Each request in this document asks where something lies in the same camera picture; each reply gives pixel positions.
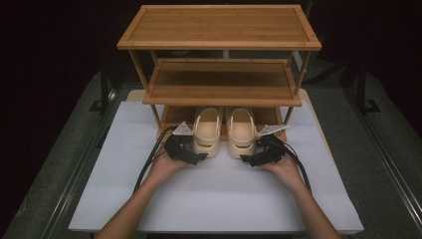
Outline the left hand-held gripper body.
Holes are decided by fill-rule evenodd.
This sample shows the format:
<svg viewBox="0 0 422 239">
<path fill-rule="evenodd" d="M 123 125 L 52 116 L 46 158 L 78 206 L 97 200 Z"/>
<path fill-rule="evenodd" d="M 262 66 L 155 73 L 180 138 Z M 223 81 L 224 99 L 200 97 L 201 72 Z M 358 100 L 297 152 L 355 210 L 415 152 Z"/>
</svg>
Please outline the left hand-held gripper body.
<svg viewBox="0 0 422 239">
<path fill-rule="evenodd" d="M 192 136 L 193 131 L 185 121 L 175 128 L 164 144 L 164 148 L 171 159 L 182 160 L 187 163 L 195 162 L 194 153 L 189 149 Z"/>
</svg>

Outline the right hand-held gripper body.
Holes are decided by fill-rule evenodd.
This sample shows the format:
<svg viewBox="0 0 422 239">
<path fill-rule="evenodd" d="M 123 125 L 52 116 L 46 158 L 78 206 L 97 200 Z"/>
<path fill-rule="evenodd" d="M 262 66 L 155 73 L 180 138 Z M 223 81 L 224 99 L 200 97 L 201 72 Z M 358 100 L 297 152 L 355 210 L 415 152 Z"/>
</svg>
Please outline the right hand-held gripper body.
<svg viewBox="0 0 422 239">
<path fill-rule="evenodd" d="M 261 149 L 256 154 L 257 163 L 278 162 L 287 153 L 285 144 L 275 136 L 275 132 L 287 128 L 286 124 L 265 125 L 258 132 L 256 145 Z"/>
</svg>

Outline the beige rubber clog shoe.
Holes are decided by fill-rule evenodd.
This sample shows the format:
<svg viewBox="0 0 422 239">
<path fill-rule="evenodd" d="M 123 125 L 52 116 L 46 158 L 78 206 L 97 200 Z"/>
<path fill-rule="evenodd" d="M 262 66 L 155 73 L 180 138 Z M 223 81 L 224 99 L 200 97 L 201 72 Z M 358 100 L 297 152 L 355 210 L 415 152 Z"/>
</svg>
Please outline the beige rubber clog shoe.
<svg viewBox="0 0 422 239">
<path fill-rule="evenodd" d="M 229 153 L 234 158 L 255 151 L 256 126 L 251 108 L 225 109 Z"/>
<path fill-rule="evenodd" d="M 208 157 L 216 155 L 223 115 L 222 107 L 199 107 L 196 110 L 193 126 L 193 150 L 196 153 L 206 153 Z"/>
</svg>

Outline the wooden three-tier shoe rack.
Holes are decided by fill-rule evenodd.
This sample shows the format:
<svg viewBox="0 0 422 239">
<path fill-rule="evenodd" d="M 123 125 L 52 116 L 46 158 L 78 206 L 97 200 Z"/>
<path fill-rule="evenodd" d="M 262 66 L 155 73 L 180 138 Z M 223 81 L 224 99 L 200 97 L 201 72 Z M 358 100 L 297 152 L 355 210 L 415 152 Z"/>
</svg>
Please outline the wooden three-tier shoe rack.
<svg viewBox="0 0 422 239">
<path fill-rule="evenodd" d="M 283 125 L 301 105 L 303 74 L 293 56 L 321 44 L 299 5 L 144 5 L 117 43 L 139 50 L 280 51 L 283 59 L 159 58 L 151 77 L 141 77 L 143 101 L 158 132 L 192 123 L 200 106 L 250 107 L 255 124 Z"/>
</svg>

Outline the person's right hand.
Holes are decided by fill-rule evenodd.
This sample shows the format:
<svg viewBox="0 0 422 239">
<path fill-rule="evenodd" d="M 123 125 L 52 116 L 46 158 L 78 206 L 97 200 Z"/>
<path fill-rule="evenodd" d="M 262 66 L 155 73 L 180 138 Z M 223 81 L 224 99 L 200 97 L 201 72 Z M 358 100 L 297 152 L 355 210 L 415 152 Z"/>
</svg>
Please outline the person's right hand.
<svg viewBox="0 0 422 239">
<path fill-rule="evenodd" d="M 262 168 L 272 172 L 289 190 L 306 188 L 298 166 L 290 156 L 283 157 L 279 162 L 266 163 Z"/>
</svg>

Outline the person's left hand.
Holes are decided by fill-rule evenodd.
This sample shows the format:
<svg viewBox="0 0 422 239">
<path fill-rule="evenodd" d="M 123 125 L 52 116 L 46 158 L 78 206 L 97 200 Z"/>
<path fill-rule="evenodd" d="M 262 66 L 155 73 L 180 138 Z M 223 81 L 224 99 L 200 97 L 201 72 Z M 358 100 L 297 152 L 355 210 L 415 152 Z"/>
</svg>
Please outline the person's left hand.
<svg viewBox="0 0 422 239">
<path fill-rule="evenodd" d="M 169 179 L 179 169 L 187 166 L 187 163 L 181 160 L 173 160 L 166 152 L 159 153 L 149 170 L 147 180 L 155 184 L 162 184 Z"/>
</svg>

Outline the white table cover sheet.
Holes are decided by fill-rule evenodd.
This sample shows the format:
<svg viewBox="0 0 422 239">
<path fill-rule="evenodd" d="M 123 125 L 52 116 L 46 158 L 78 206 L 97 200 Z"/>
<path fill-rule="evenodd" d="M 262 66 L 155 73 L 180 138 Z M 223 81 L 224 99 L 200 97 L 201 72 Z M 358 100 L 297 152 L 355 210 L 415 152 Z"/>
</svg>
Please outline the white table cover sheet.
<svg viewBox="0 0 422 239">
<path fill-rule="evenodd" d="M 156 132 L 148 106 L 119 105 L 71 230 L 97 232 L 120 209 L 132 194 Z M 309 104 L 294 110 L 287 137 L 330 222 L 343 234 L 361 231 L 359 216 Z M 299 233 L 305 229 L 288 188 L 272 173 L 232 158 L 225 143 L 216 156 L 181 169 L 165 182 L 138 228 L 158 233 Z"/>
</svg>

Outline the black metal stand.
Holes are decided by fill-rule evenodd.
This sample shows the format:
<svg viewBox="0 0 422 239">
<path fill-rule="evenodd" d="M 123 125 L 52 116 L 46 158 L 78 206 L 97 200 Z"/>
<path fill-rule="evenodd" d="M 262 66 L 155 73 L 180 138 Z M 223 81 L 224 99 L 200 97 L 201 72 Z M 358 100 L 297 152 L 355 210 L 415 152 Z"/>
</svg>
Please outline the black metal stand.
<svg viewBox="0 0 422 239">
<path fill-rule="evenodd" d="M 365 66 L 360 63 L 357 72 L 356 86 L 356 104 L 363 115 L 368 113 L 380 113 L 381 109 L 375 100 L 368 100 L 365 97 L 366 92 L 366 70 Z"/>
<path fill-rule="evenodd" d="M 90 107 L 91 112 L 98 112 L 101 116 L 106 112 L 111 93 L 111 87 L 109 86 L 108 77 L 108 65 L 104 64 L 100 70 L 100 85 L 101 85 L 101 98 L 98 101 L 94 101 Z"/>
</svg>

